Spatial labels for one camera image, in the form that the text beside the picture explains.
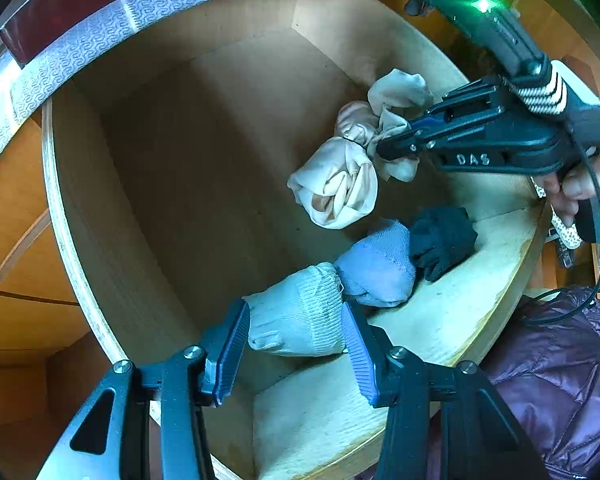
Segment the person's right hand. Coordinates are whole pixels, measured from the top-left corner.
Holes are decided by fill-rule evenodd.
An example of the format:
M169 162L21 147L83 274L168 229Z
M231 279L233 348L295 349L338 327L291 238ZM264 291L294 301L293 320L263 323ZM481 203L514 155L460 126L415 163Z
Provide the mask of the person's right hand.
M600 152L591 157L590 162L600 186ZM583 165L577 166L563 178L558 178L557 174L547 174L534 177L533 181L544 190L558 218L567 228L576 222L580 201L595 196L594 183Z

